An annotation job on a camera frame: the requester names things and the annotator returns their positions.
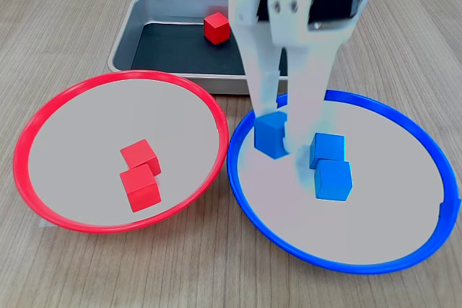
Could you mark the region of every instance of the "wood grain surface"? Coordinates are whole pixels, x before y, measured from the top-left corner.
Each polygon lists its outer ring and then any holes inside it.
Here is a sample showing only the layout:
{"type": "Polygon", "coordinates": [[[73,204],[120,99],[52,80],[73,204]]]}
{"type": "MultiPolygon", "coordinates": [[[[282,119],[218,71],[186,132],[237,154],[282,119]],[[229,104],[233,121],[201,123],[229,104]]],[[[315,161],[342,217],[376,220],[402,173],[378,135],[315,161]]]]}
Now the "wood grain surface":
{"type": "MultiPolygon", "coordinates": [[[[130,1],[0,0],[0,307],[462,307],[460,219],[411,269],[334,273],[268,241],[236,203],[226,167],[196,203],[137,232],[39,227],[14,184],[18,136],[61,90],[108,72],[130,1]]],[[[461,185],[462,0],[370,0],[329,87],[411,117],[461,185]]],[[[250,101],[217,100],[232,132],[250,101]]]]}

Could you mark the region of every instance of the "tray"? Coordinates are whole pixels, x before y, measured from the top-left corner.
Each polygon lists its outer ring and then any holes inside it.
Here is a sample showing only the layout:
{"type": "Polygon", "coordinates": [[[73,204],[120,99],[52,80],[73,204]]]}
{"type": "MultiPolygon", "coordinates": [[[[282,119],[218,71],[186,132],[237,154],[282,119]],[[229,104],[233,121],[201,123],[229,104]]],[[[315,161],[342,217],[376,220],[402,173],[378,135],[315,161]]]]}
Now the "tray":
{"type": "MultiPolygon", "coordinates": [[[[212,45],[204,18],[227,16],[228,0],[133,0],[109,57],[111,71],[164,71],[212,94],[248,94],[242,60],[231,35],[212,45]]],[[[287,92],[287,59],[281,58],[279,92],[287,92]]]]}

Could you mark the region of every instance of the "blue rim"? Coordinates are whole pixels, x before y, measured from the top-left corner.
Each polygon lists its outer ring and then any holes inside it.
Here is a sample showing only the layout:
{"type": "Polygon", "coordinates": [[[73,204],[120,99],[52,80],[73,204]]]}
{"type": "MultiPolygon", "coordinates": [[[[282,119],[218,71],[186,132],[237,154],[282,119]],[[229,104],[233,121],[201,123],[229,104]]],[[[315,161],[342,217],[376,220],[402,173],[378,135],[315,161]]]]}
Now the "blue rim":
{"type": "MultiPolygon", "coordinates": [[[[239,157],[240,147],[248,132],[252,129],[255,120],[253,111],[244,117],[232,135],[227,158],[227,169],[230,184],[236,200],[240,204],[244,213],[253,222],[253,224],[276,245],[304,261],[329,270],[351,274],[390,273],[412,267],[433,255],[444,244],[450,233],[453,231],[458,218],[459,208],[461,206],[456,176],[454,175],[454,172],[440,147],[415,122],[399,111],[394,110],[381,102],[358,94],[334,90],[328,90],[326,92],[325,100],[356,105],[378,113],[406,129],[425,147],[440,172],[444,190],[444,199],[440,204],[440,217],[432,236],[418,250],[415,250],[413,253],[403,258],[389,261],[387,263],[372,265],[349,265],[346,263],[324,260],[303,252],[276,236],[275,233],[263,224],[263,222],[253,212],[252,208],[248,205],[240,186],[239,174],[237,173],[237,159],[239,157]]],[[[287,104],[287,94],[280,95],[277,98],[277,104],[278,107],[285,106],[287,104]]]]}

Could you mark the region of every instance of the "red cube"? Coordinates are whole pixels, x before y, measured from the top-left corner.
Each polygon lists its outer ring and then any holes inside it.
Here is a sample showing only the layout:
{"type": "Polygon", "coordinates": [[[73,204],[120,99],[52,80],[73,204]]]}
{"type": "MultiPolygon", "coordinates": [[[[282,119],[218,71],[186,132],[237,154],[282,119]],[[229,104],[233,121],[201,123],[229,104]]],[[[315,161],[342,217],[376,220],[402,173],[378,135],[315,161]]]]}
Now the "red cube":
{"type": "Polygon", "coordinates": [[[204,35],[214,45],[230,39],[231,29],[228,18],[217,12],[204,19],[204,35]]]}
{"type": "Polygon", "coordinates": [[[147,164],[154,176],[161,173],[159,159],[146,140],[121,149],[121,153],[129,169],[147,164]]]}
{"type": "Polygon", "coordinates": [[[133,212],[161,201],[159,186],[147,164],[122,172],[121,179],[133,212]]]}

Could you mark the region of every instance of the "red rim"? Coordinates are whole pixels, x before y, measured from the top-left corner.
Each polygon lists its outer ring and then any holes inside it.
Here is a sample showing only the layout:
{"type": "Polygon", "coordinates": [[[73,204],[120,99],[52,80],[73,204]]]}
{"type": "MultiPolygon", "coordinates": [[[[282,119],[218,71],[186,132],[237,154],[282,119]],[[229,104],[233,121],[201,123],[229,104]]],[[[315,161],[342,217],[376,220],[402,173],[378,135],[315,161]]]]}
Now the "red rim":
{"type": "Polygon", "coordinates": [[[227,154],[227,148],[229,144],[229,131],[226,121],[226,116],[220,106],[217,104],[215,99],[204,89],[197,84],[184,79],[182,77],[166,74],[158,71],[122,71],[112,74],[105,74],[94,77],[83,81],[71,88],[68,88],[61,94],[58,94],[52,100],[47,102],[34,116],[31,118],[29,123],[25,126],[19,140],[16,145],[13,157],[13,173],[14,180],[16,182],[19,194],[22,196],[26,204],[39,216],[48,220],[58,226],[62,226],[66,229],[79,232],[89,233],[113,233],[113,232],[127,232],[135,229],[146,227],[159,221],[162,221],[179,211],[182,211],[186,206],[193,203],[214,181],[215,177],[219,174],[225,157],[227,154]],[[168,82],[176,84],[182,88],[189,90],[190,92],[197,95],[211,110],[212,115],[217,124],[219,133],[219,148],[217,159],[215,160],[214,166],[206,177],[204,183],[196,190],[189,198],[182,201],[178,205],[171,209],[164,211],[156,216],[152,216],[148,219],[135,221],[130,224],[117,225],[117,226],[95,226],[89,224],[83,224],[71,219],[67,219],[56,212],[52,211],[35,193],[29,176],[29,154],[32,147],[32,143],[42,127],[42,125],[54,114],[61,106],[66,104],[68,101],[75,98],[77,95],[86,92],[89,89],[98,87],[102,84],[110,82],[122,81],[126,79],[152,79],[155,81],[168,82]]]}

